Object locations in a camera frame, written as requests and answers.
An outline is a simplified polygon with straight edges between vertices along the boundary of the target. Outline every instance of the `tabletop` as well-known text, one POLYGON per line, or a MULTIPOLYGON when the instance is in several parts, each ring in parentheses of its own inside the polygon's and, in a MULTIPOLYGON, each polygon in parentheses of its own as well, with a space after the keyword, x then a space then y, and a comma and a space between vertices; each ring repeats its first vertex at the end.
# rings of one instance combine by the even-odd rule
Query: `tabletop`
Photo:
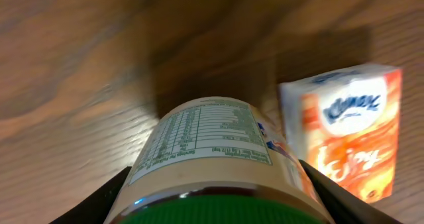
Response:
POLYGON ((281 125, 278 83, 369 61, 403 68, 394 193, 373 206, 424 223, 418 0, 0 1, 0 223, 57 218, 185 101, 281 125))

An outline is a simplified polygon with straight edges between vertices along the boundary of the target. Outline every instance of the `nutrition facts label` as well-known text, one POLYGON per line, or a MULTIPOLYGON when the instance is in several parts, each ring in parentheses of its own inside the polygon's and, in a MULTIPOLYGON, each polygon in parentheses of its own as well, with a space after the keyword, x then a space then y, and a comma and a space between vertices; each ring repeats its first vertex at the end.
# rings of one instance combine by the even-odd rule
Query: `nutrition facts label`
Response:
POLYGON ((220 99, 162 120, 140 155, 130 184, 158 168, 194 158, 230 157, 272 164, 248 105, 220 99))

